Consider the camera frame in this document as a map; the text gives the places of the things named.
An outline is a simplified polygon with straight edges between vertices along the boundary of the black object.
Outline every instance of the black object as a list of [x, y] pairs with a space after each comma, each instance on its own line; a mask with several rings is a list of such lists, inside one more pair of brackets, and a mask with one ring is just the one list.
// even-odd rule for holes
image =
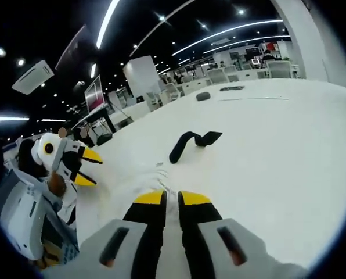
[[210, 131], [202, 137], [198, 134], [195, 134], [194, 132], [186, 132], [179, 138], [177, 144], [169, 154], [169, 161], [172, 164], [178, 162], [183, 153], [183, 150], [185, 150], [187, 142], [191, 138], [195, 138], [195, 144], [197, 146], [206, 147], [207, 145], [212, 145], [221, 135], [222, 133]]
[[196, 95], [196, 99], [198, 101], [205, 101], [207, 99], [210, 99], [210, 93], [209, 92], [199, 93]]
[[100, 146], [100, 145], [104, 144], [105, 142], [109, 141], [112, 138], [113, 138], [112, 134], [101, 135], [97, 139], [97, 145]]
[[145, 101], [145, 99], [143, 98], [143, 96], [139, 96], [136, 98], [136, 101], [137, 101], [137, 103], [142, 103]]
[[242, 90], [242, 89], [244, 89], [244, 86], [232, 86], [232, 87], [223, 87], [220, 89], [220, 91], [223, 92], [223, 91]]

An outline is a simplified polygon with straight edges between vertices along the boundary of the person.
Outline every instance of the person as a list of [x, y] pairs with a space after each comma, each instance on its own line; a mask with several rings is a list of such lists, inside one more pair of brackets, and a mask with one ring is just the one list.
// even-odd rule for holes
[[265, 55], [262, 58], [262, 63], [265, 64], [265, 61], [270, 61], [270, 60], [276, 60], [276, 58], [271, 55], [271, 51], [269, 51], [268, 49], [265, 51]]
[[176, 81], [177, 84], [182, 84], [182, 75], [179, 74], [179, 76], [177, 76], [177, 74], [174, 73], [174, 80]]

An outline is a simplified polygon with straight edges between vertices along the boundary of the screen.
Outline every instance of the screen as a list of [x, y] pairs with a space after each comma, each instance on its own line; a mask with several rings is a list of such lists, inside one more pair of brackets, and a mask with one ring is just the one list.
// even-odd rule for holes
[[260, 56], [260, 50], [258, 48], [247, 48], [246, 50], [246, 60], [249, 61], [251, 59], [253, 59], [255, 56]]
[[85, 90], [84, 95], [89, 113], [105, 103], [99, 76], [97, 76], [92, 84]]
[[261, 64], [259, 59], [252, 59], [252, 64], [258, 65]]

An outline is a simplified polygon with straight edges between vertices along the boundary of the monitor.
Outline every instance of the monitor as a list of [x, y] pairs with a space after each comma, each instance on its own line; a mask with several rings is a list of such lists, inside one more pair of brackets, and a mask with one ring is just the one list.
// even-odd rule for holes
[[95, 110], [101, 105], [105, 104], [101, 79], [99, 76], [92, 82], [92, 84], [85, 90], [84, 92], [86, 107], [88, 108], [88, 112]]
[[253, 65], [259, 65], [259, 64], [261, 64], [261, 62], [259, 59], [252, 59], [252, 64]]

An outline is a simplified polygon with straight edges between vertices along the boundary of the white table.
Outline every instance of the white table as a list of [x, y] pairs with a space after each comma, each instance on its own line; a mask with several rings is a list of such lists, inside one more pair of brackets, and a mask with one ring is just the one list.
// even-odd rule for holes
[[[207, 195], [223, 218], [262, 238], [281, 262], [311, 267], [324, 255], [346, 218], [346, 88], [294, 79], [236, 85], [245, 89], [212, 85], [207, 101], [195, 93], [180, 98], [95, 148], [104, 164], [84, 166], [99, 184], [78, 191], [80, 244], [123, 218], [134, 197], [161, 179], [176, 191]], [[187, 131], [223, 135], [205, 149], [190, 141], [169, 164]]]

